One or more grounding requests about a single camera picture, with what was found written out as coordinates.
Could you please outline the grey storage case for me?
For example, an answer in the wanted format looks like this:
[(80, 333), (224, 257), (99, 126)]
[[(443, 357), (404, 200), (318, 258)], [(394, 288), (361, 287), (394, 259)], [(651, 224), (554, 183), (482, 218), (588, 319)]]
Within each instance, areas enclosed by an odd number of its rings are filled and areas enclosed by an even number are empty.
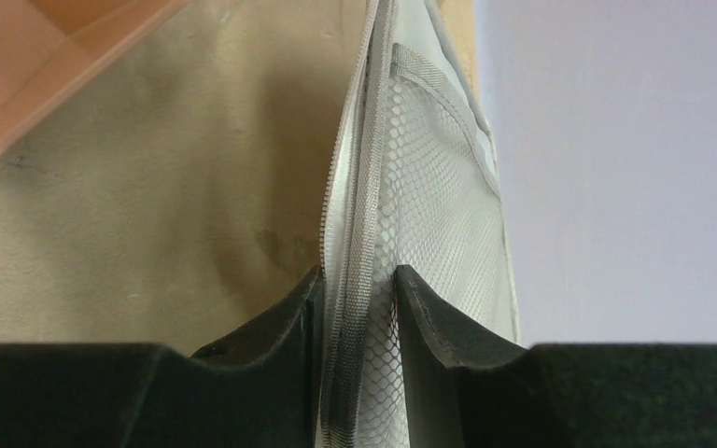
[(320, 447), (406, 447), (392, 276), (520, 339), (496, 150), (438, 8), (371, 1), (321, 224)]

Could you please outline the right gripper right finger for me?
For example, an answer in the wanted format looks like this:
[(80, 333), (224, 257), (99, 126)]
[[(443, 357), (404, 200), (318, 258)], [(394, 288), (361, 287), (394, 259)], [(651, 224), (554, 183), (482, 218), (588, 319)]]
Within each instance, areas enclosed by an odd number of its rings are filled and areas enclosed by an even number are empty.
[(717, 344), (524, 348), (395, 272), (414, 447), (717, 447)]

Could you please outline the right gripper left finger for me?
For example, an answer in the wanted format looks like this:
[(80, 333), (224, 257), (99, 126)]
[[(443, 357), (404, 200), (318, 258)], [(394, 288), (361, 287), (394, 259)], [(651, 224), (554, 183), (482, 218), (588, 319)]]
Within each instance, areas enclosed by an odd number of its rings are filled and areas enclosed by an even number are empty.
[(311, 447), (324, 281), (191, 356), (158, 343), (0, 343), (0, 447)]

